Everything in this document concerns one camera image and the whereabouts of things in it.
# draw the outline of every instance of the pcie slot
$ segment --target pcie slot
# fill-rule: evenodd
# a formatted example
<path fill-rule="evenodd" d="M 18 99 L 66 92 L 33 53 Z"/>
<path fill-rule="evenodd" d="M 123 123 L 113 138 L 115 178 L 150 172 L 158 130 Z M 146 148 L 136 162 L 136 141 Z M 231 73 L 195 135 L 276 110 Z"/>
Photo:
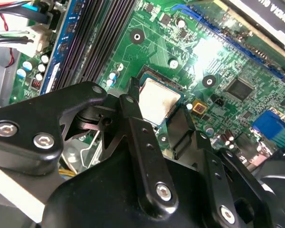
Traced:
<path fill-rule="evenodd" d="M 106 3 L 108 3 L 107 0 L 88 1 L 88 4 L 85 6 L 76 29 L 75 38 L 62 68 L 61 77 L 58 83 L 56 83 L 55 89 L 61 89 L 71 84 L 73 76 L 79 67 L 81 56 L 83 56 L 88 47 L 89 39 L 95 32 L 95 27 Z"/>
<path fill-rule="evenodd" d="M 81 81 L 96 82 L 98 80 L 133 11 L 135 2 L 136 0 L 120 0 L 112 3 L 106 21 L 103 22 L 97 39 L 83 67 Z"/>
<path fill-rule="evenodd" d="M 271 66 L 267 66 L 266 63 L 264 62 L 264 60 L 262 60 L 261 58 L 255 56 L 250 50 L 246 49 L 245 47 L 243 47 L 242 45 L 237 43 L 233 38 L 231 38 L 229 36 L 225 36 L 224 34 L 222 34 L 218 27 L 216 27 L 215 25 L 213 25 L 210 22 L 208 22 L 200 14 L 198 14 L 197 12 L 192 11 L 186 5 L 179 4 L 179 5 L 174 6 L 171 10 L 181 10 L 182 13 L 184 13 L 184 14 L 190 16 L 190 17 L 193 17 L 195 20 L 197 20 L 198 22 L 202 23 L 208 29 L 212 30 L 218 36 L 220 36 L 221 38 L 226 40 L 229 44 L 234 46 L 237 50 L 239 50 L 240 52 L 245 54 L 250 59 L 254 60 L 256 63 L 261 65 L 263 68 L 265 68 L 268 71 L 270 71 L 277 78 L 279 78 L 281 80 L 283 80 L 285 78 L 285 76 L 282 73 L 280 73 L 278 70 L 276 70 L 275 68 L 273 68 Z"/>

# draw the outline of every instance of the surface mount component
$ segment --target surface mount component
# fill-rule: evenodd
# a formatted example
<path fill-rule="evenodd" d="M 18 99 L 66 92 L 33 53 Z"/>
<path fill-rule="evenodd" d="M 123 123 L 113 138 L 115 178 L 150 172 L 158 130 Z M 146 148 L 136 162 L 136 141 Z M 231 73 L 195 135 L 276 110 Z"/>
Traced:
<path fill-rule="evenodd" d="M 227 87 L 226 91 L 240 101 L 244 101 L 253 91 L 253 87 L 241 79 L 234 79 Z"/>

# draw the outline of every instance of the silver screw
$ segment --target silver screw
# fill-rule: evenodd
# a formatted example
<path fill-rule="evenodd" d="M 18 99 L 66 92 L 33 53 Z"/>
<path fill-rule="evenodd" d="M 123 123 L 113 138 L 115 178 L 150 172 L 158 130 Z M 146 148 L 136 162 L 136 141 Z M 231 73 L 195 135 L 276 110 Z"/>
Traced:
<path fill-rule="evenodd" d="M 130 96 L 127 96 L 127 98 L 126 98 L 126 99 L 127 99 L 127 101 L 128 101 L 128 102 L 134 103 L 133 98 L 131 98 Z"/>
<path fill-rule="evenodd" d="M 81 136 L 78 139 L 83 142 L 86 139 L 86 137 L 85 136 Z"/>
<path fill-rule="evenodd" d="M 232 212 L 225 206 L 220 207 L 220 213 L 228 223 L 234 224 L 236 222 L 236 218 L 234 217 Z"/>
<path fill-rule="evenodd" d="M 102 90 L 101 88 L 97 87 L 97 86 L 93 86 L 93 90 L 94 92 L 98 93 L 98 94 L 101 94 L 102 93 Z"/>
<path fill-rule="evenodd" d="M 34 137 L 34 145 L 41 149 L 49 149 L 54 145 L 54 139 L 49 134 L 38 134 Z"/>
<path fill-rule="evenodd" d="M 200 135 L 201 135 L 201 137 L 202 137 L 203 139 L 207 139 L 207 136 L 205 136 L 204 133 L 200 133 Z"/>
<path fill-rule="evenodd" d="M 1 137 L 11 137 L 16 134 L 18 128 L 12 123 L 0 123 L 0 136 Z"/>
<path fill-rule="evenodd" d="M 171 191 L 166 185 L 158 184 L 156 186 L 156 192 L 163 201 L 171 200 Z"/>
<path fill-rule="evenodd" d="M 226 151 L 226 154 L 227 154 L 230 158 L 233 157 L 233 155 L 232 155 L 232 153 L 231 153 L 230 151 Z"/>

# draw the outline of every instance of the mounting hole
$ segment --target mounting hole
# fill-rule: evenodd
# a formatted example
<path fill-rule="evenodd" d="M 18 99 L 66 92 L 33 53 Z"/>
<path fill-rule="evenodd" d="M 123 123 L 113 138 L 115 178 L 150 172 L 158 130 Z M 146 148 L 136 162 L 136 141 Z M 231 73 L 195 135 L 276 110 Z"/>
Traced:
<path fill-rule="evenodd" d="M 212 85 L 212 83 L 213 83 L 213 80 L 212 79 L 208 79 L 207 81 L 206 81 L 206 83 L 207 83 L 207 85 Z"/>
<path fill-rule="evenodd" d="M 101 94 L 101 93 L 102 93 L 101 88 L 99 88 L 99 87 L 97 87 L 97 86 L 93 86 L 92 88 L 93 88 L 94 92 L 96 92 L 96 93 L 98 93 L 98 94 Z"/>
<path fill-rule="evenodd" d="M 231 152 L 231 151 L 226 151 L 226 154 L 227 154 L 230 158 L 232 158 L 232 157 L 233 157 L 233 155 L 232 155 L 232 152 Z"/>
<path fill-rule="evenodd" d="M 148 144 L 147 144 L 147 148 L 148 148 L 149 150 L 151 150 L 151 151 L 153 151 L 153 150 L 154 150 L 153 145 L 152 145 L 152 144 L 150 144 L 150 143 L 148 143 Z"/>
<path fill-rule="evenodd" d="M 219 180 L 221 180 L 222 179 L 222 177 L 216 172 L 215 174 L 214 174 Z"/>
<path fill-rule="evenodd" d="M 145 128 L 142 128 L 142 132 L 143 132 L 143 133 L 146 133 L 146 134 L 149 133 L 149 131 L 148 131 L 147 129 L 145 129 Z"/>
<path fill-rule="evenodd" d="M 104 126 L 109 126 L 112 122 L 113 120 L 111 118 L 105 118 L 102 120 Z"/>
<path fill-rule="evenodd" d="M 141 35 L 139 35 L 139 34 L 136 33 L 136 34 L 134 35 L 134 39 L 135 39 L 135 40 L 140 40 L 140 39 L 141 39 Z"/>
<path fill-rule="evenodd" d="M 134 103 L 134 99 L 133 99 L 133 98 L 131 98 L 130 96 L 127 96 L 127 98 L 126 98 L 126 99 L 127 99 L 127 101 L 128 101 L 128 102 Z"/>
<path fill-rule="evenodd" d="M 217 166 L 218 165 L 218 162 L 216 160 L 212 160 L 212 163 Z"/>
<path fill-rule="evenodd" d="M 204 133 L 200 133 L 200 135 L 203 139 L 207 139 L 207 136 Z"/>

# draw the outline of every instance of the yellow wire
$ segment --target yellow wire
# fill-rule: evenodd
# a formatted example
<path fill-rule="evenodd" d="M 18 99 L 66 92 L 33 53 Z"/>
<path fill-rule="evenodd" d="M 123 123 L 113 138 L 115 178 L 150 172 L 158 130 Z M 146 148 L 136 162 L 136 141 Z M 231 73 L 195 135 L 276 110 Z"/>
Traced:
<path fill-rule="evenodd" d="M 66 175 L 66 176 L 70 176 L 70 177 L 76 176 L 76 174 L 73 173 L 72 171 L 64 170 L 64 169 L 59 169 L 59 174 L 61 174 L 61 175 Z"/>

